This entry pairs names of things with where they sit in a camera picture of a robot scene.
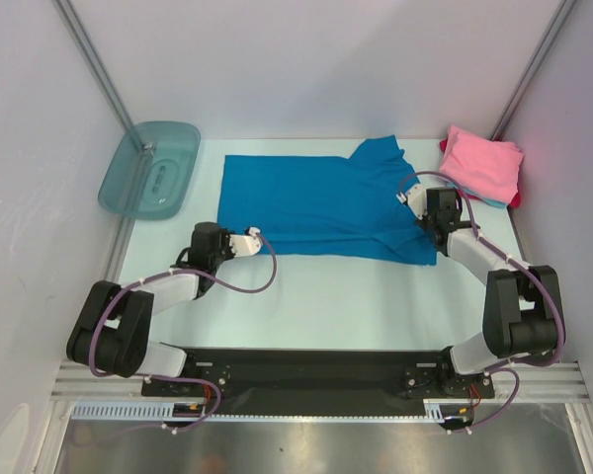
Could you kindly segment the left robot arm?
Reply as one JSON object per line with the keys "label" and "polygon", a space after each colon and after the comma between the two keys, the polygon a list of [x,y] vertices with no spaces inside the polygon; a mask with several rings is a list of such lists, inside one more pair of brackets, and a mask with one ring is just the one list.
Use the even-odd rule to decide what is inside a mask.
{"label": "left robot arm", "polygon": [[167,271],[126,287],[95,282],[68,338],[68,359],[90,367],[97,376],[137,374],[153,347],[152,316],[204,296],[216,283],[219,267],[235,258],[235,237],[216,223],[202,222]]}

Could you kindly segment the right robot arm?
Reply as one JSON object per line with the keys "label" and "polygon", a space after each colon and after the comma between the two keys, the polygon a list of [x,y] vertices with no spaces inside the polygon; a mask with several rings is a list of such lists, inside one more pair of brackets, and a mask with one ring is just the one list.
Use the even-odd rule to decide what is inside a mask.
{"label": "right robot arm", "polygon": [[485,287],[482,328],[448,349],[450,362],[436,371],[438,388],[459,396],[472,374],[510,362],[556,363],[566,341],[556,271],[519,260],[487,239],[471,205],[453,188],[415,185],[402,197],[435,249]]}

